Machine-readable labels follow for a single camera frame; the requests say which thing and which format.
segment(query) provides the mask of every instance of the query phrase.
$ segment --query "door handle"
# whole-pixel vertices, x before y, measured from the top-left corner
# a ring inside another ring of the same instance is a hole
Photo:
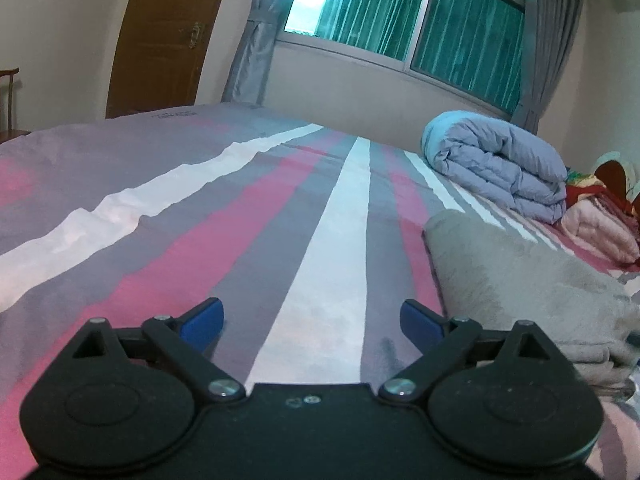
[[[191,28],[191,41],[189,42],[189,48],[196,48],[196,45],[200,41],[202,31],[204,30],[204,24],[195,22]]]

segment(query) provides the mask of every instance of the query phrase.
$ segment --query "striped bed sheet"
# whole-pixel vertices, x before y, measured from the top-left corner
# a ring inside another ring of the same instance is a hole
[[[444,208],[573,253],[640,300],[640,269],[466,192],[415,153],[266,108],[172,108],[2,144],[0,480],[34,467],[18,407],[94,316],[137,326],[217,296],[212,360],[248,389],[377,389],[419,357],[402,301],[442,313],[421,233]],[[589,464],[607,480],[640,475],[632,408],[605,404]]]

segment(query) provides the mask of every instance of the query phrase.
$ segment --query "light blue comforter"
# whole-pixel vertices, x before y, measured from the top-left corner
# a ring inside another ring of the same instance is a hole
[[[549,224],[566,210],[566,168],[544,140],[500,119],[445,112],[427,124],[429,165],[468,190]]]

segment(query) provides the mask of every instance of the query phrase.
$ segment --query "gray fleece blanket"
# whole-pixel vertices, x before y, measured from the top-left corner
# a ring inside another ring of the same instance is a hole
[[[429,165],[460,186],[553,224],[566,210],[566,168],[547,142],[500,119],[445,112],[421,140]]]
[[[617,280],[453,210],[431,218],[424,236],[449,316],[469,316],[489,330],[531,319],[588,383],[623,388],[640,358],[625,343],[640,316]]]

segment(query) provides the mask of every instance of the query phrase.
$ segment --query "window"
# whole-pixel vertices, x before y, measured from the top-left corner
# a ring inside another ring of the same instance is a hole
[[[523,28],[524,0],[294,0],[285,32],[384,56],[390,68],[510,113],[520,97]]]

